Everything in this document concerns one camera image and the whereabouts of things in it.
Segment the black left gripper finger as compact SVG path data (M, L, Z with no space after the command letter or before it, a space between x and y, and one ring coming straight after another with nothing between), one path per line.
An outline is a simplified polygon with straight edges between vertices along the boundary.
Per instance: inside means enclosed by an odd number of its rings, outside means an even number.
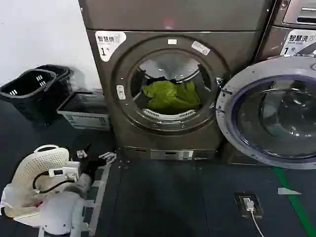
M76 156L77 158L87 158L88 157L88 150L90 148L91 144L89 143L84 149L77 150Z
M106 152L104 154L99 155L98 159L103 163L112 163L116 160L117 154L113 152Z

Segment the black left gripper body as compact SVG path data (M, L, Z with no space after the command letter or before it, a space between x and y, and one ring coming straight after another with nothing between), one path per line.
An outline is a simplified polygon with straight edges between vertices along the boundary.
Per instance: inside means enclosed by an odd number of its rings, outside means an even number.
M104 165L106 165L104 159L86 159L81 162L81 173L87 174L90 178L95 178L96 170Z

